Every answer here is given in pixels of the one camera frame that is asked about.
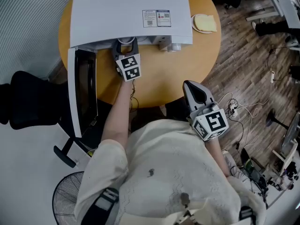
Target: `plug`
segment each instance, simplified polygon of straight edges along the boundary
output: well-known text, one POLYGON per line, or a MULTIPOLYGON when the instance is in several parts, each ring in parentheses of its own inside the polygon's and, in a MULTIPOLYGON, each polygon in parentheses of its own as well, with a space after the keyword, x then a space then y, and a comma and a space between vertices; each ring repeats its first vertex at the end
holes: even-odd
POLYGON ((271 73, 271 83, 274 83, 274 77, 275 77, 275 73, 272 71, 272 73, 271 73))
POLYGON ((230 109, 230 117, 231 118, 236 118, 238 116, 238 111, 236 110, 237 108, 238 108, 237 104, 230 102, 229 109, 230 109))

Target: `person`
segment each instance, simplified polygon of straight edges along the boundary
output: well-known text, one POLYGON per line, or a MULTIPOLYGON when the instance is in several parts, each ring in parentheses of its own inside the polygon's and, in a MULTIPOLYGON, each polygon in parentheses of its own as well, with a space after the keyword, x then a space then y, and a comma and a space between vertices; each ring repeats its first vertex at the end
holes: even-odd
POLYGON ((231 175, 218 138, 203 142, 187 121, 157 116, 128 137, 131 93, 132 83, 123 81, 82 178, 78 224, 106 188, 119 192, 119 202, 95 224, 173 225, 188 213, 186 224, 229 225, 245 205, 264 223, 265 204, 231 175))
POLYGON ((285 20, 277 23, 262 22, 260 24, 256 24, 255 22, 252 22, 252 27, 260 37, 278 32, 289 33, 297 38, 300 37, 300 29, 289 28, 285 20))

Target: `sticker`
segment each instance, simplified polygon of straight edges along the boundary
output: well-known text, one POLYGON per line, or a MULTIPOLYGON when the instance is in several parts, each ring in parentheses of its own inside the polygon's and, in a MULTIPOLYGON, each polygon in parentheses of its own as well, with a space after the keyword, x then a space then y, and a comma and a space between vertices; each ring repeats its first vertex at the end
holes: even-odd
POLYGON ((170 10, 156 10, 157 26, 171 27, 170 10))
POLYGON ((133 78, 140 76, 140 69, 139 67, 134 67, 132 69, 128 69, 125 71, 126 80, 131 80, 133 78))
POLYGON ((226 129, 224 129, 224 130, 222 130, 222 131, 219 131, 219 132, 217 132, 217 133, 214 133, 214 134, 210 135, 210 137, 209 137, 207 140, 209 140, 209 139, 211 139, 211 138, 215 138, 215 137, 220 136, 225 130, 226 130, 226 129))
POLYGON ((144 24, 144 28, 157 27, 158 22, 156 19, 156 10, 143 10, 142 21, 144 24))
POLYGON ((124 58, 121 60, 121 63, 123 65, 123 68, 126 69, 128 67, 132 67, 132 66, 135 66, 137 65, 137 61, 135 60, 135 57, 134 56, 131 56, 131 57, 127 57, 127 58, 124 58))
POLYGON ((226 127, 220 112, 210 113, 209 115, 206 115, 205 118, 212 132, 226 127))
POLYGON ((204 129, 204 127, 202 127, 202 125, 200 124, 200 122, 198 120, 196 120, 195 124, 194 124, 194 128, 198 131, 199 135, 205 139, 205 137, 207 136, 207 131, 204 129))

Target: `bread slice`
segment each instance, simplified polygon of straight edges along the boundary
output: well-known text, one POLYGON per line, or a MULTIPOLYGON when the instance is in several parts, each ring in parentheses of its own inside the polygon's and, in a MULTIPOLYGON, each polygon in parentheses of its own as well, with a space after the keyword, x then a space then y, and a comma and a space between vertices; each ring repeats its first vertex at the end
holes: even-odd
POLYGON ((197 14, 194 18, 195 25, 201 31, 217 31, 217 25, 213 15, 197 14))

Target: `gray curtain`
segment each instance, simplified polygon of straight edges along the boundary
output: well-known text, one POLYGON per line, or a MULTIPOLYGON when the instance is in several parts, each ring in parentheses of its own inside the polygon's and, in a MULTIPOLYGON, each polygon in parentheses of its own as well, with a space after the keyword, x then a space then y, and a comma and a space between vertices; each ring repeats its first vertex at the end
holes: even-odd
POLYGON ((69 0, 0 0, 0 84, 23 70, 47 77, 60 60, 58 29, 69 0))

